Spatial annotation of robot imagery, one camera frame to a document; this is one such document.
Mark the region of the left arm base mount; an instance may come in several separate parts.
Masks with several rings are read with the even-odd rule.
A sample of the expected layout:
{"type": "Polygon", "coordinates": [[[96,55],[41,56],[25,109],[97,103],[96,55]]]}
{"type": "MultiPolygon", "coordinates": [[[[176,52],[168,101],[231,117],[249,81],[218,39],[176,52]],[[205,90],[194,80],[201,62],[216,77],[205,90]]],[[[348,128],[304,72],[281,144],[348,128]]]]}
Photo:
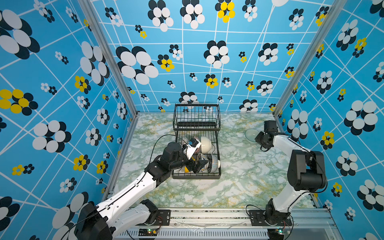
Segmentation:
{"type": "Polygon", "coordinates": [[[156,214],[151,214],[149,220],[140,226],[169,226],[171,220],[171,210],[157,210],[156,214]]]}

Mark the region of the black two-tier dish rack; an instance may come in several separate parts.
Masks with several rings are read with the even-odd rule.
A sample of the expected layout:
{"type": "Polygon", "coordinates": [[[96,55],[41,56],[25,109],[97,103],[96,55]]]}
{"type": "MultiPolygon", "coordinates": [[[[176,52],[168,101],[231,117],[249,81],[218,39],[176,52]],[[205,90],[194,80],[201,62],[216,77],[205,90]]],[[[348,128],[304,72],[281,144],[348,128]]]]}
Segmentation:
{"type": "MultiPolygon", "coordinates": [[[[217,155],[220,158],[219,131],[221,130],[221,111],[218,104],[177,104],[174,110],[173,129],[178,143],[184,146],[191,138],[207,137],[212,141],[212,150],[202,154],[201,148],[192,157],[205,158],[208,155],[217,155]]],[[[172,177],[179,180],[218,180],[221,178],[221,167],[215,173],[185,173],[185,167],[172,171],[172,177]]]]}

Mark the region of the plain white bowl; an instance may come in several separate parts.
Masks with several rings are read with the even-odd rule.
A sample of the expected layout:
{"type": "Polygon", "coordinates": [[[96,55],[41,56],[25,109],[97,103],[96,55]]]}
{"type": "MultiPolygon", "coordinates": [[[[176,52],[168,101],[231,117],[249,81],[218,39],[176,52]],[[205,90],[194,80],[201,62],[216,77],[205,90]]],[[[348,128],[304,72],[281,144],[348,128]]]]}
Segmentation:
{"type": "Polygon", "coordinates": [[[201,153],[202,154],[208,154],[212,150],[212,141],[202,136],[201,137],[201,153]]]}

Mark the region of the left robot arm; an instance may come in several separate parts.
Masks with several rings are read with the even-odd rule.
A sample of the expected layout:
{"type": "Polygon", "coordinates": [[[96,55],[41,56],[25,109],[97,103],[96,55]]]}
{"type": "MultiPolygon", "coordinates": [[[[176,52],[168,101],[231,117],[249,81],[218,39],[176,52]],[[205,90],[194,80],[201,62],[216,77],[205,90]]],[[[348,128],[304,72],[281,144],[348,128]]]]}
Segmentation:
{"type": "Polygon", "coordinates": [[[113,240],[131,227],[153,222],[158,208],[144,200],[135,208],[136,201],[167,180],[173,170],[189,166],[195,172],[200,167],[192,159],[201,142],[192,138],[185,144],[170,142],[162,155],[149,163],[144,171],[127,187],[105,201],[86,204],[72,231],[79,240],[113,240]]]}

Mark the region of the blue yellow floral bowl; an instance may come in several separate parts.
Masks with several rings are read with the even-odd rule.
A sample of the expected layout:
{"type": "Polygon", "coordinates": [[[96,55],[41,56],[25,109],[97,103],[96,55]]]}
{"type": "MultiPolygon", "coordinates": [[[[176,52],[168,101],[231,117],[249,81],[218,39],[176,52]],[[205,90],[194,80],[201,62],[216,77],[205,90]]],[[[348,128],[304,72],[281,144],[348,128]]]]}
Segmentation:
{"type": "Polygon", "coordinates": [[[212,164],[210,163],[210,161],[203,161],[203,163],[201,164],[200,172],[210,173],[211,170],[212,170],[212,164]]]}

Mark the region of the aluminium front rail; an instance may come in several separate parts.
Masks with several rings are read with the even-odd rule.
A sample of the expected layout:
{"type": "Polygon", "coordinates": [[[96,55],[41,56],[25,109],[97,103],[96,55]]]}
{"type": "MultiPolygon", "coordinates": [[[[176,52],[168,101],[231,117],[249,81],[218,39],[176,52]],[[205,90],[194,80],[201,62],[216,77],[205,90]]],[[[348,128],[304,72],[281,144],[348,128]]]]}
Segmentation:
{"type": "Polygon", "coordinates": [[[296,209],[291,227],[252,226],[245,209],[173,208],[169,226],[136,225],[113,240],[341,240],[325,209],[296,209]]]}

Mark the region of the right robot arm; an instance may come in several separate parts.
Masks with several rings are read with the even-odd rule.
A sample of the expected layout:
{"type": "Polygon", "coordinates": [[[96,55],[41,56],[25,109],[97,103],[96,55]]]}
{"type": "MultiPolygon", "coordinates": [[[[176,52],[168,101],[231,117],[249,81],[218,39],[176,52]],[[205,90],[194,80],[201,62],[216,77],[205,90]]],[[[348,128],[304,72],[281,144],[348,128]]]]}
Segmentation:
{"type": "Polygon", "coordinates": [[[283,190],[266,205],[265,220],[277,225],[291,215],[292,208],[305,196],[326,189],[328,180],[325,171],[324,155],[311,151],[280,133],[276,121],[265,121],[264,130],[255,137],[261,149],[280,149],[290,158],[287,171],[288,183],[283,190]]]}

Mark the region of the pale green glass bowl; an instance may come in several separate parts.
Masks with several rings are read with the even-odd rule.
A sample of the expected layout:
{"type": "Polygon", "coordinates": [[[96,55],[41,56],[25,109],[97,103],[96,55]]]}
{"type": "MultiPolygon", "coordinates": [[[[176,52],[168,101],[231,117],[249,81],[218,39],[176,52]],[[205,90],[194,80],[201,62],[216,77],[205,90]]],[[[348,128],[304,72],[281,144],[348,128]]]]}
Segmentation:
{"type": "Polygon", "coordinates": [[[248,129],[246,130],[245,132],[245,137],[248,141],[252,142],[252,143],[256,143],[256,137],[258,136],[258,134],[260,133],[259,130],[256,130],[256,129],[248,129]]]}

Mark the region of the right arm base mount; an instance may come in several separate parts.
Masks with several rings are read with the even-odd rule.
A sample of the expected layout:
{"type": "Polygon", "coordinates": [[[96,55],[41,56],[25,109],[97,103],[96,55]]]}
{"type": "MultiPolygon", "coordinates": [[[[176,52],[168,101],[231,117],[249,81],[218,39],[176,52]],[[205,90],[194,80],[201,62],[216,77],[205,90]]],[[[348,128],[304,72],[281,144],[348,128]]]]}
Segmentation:
{"type": "Polygon", "coordinates": [[[289,213],[280,213],[261,210],[247,210],[247,215],[251,220],[252,226],[262,227],[284,227],[293,225],[289,213]]]}

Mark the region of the dark blue patterned bowl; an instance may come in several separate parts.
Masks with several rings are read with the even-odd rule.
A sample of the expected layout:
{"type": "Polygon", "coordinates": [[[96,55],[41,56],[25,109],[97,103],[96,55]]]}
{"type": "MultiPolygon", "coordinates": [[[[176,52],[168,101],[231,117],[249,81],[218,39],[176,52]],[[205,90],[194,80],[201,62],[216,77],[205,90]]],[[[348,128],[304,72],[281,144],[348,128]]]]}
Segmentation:
{"type": "Polygon", "coordinates": [[[208,161],[208,173],[215,173],[221,167],[221,161],[217,155],[209,154],[208,161]]]}

